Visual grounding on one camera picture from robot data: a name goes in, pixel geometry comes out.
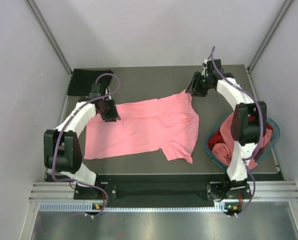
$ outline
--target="pink t-shirt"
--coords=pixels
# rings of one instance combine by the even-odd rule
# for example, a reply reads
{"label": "pink t-shirt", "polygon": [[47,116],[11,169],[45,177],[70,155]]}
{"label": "pink t-shirt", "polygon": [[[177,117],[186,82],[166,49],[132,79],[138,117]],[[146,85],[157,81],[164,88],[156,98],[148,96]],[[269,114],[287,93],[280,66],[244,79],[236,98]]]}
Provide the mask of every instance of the pink t-shirt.
{"label": "pink t-shirt", "polygon": [[162,149],[167,160],[192,163],[199,116],[184,91],[161,99],[117,105],[121,120],[104,122],[97,114],[87,124],[84,158],[88,160]]}

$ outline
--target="white backdrop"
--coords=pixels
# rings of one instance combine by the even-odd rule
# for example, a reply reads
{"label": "white backdrop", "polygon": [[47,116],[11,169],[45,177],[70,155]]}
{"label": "white backdrop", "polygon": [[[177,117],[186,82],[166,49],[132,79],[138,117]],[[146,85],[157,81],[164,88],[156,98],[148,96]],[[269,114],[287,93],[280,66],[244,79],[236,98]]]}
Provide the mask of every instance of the white backdrop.
{"label": "white backdrop", "polygon": [[71,68],[249,65],[284,0],[35,0]]}
{"label": "white backdrop", "polygon": [[69,77],[24,0],[0,0],[0,240],[17,239]]}
{"label": "white backdrop", "polygon": [[253,71],[268,116],[281,128],[277,152],[298,186],[298,0],[281,22]]}

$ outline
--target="blue laundry basket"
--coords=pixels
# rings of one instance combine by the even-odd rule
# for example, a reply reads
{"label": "blue laundry basket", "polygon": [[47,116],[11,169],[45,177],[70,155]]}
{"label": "blue laundry basket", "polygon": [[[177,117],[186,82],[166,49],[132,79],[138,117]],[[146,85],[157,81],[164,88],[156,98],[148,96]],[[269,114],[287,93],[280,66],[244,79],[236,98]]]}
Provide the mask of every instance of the blue laundry basket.
{"label": "blue laundry basket", "polygon": [[[205,147],[205,150],[207,151],[208,155],[211,157],[211,159],[221,168],[223,169],[227,169],[228,166],[226,166],[225,164],[223,164],[220,160],[218,160],[216,158],[216,156],[213,155],[213,153],[210,151],[209,147],[208,147],[208,142],[209,142],[209,139],[211,137],[213,137],[213,135],[217,132],[217,130],[219,130],[219,128],[221,127],[221,125],[223,124],[223,122],[225,121],[225,119],[227,119],[227,117],[229,116],[230,114],[228,114],[227,116],[225,116],[219,124],[217,124],[215,126],[214,129],[212,129],[212,131],[210,132],[210,134],[206,137],[205,139],[205,142],[204,142],[204,147]],[[271,140],[269,141],[269,143],[264,147],[262,148],[259,153],[257,154],[257,156],[255,157],[255,161],[257,164],[260,164],[264,159],[265,157],[269,154],[270,150],[273,148],[273,146],[275,145],[275,143],[277,142],[277,140],[280,138],[280,128],[279,126],[277,125],[277,123],[275,121],[273,121],[271,118],[267,118],[267,123],[270,124],[273,128],[273,133],[272,133],[272,136],[271,136]]]}

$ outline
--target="folded black cloth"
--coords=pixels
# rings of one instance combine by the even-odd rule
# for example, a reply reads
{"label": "folded black cloth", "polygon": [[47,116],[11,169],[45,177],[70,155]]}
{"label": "folded black cloth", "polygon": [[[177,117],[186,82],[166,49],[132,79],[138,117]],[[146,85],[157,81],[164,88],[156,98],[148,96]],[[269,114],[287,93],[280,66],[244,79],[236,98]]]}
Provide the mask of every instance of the folded black cloth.
{"label": "folded black cloth", "polygon": [[[83,70],[74,69],[68,88],[69,96],[87,96],[91,91],[91,85],[101,74],[112,74],[110,70]],[[109,86],[112,76],[103,76],[99,83],[106,83]]]}

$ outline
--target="floor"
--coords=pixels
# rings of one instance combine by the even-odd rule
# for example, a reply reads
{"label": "floor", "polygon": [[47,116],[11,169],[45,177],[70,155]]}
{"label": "floor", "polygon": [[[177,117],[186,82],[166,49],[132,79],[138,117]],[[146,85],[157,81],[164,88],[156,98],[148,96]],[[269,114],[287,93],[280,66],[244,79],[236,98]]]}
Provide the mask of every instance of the floor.
{"label": "floor", "polygon": [[[121,67],[111,69],[120,79],[121,88],[113,96],[117,104],[138,102],[154,98],[163,98],[186,89],[195,71],[200,66],[164,66],[164,67]],[[232,73],[241,87],[252,93],[252,88],[243,65],[225,65],[224,71]],[[113,79],[110,85],[115,89]],[[69,97],[66,115],[74,109],[79,97]],[[224,170],[217,166],[207,155],[204,140],[219,121],[232,111],[229,104],[215,90],[207,97],[194,97],[192,106],[200,116],[199,138],[193,151],[193,164],[183,159],[167,161],[163,152],[145,152],[106,159],[84,160],[84,163],[98,174],[215,174]],[[79,138],[84,154],[85,130]],[[254,170],[255,173],[276,173],[277,168],[272,154]]]}
{"label": "floor", "polygon": [[229,219],[220,212],[110,212],[94,220],[83,215],[66,219],[71,214],[40,212],[32,240],[298,240],[285,202],[255,202]]}

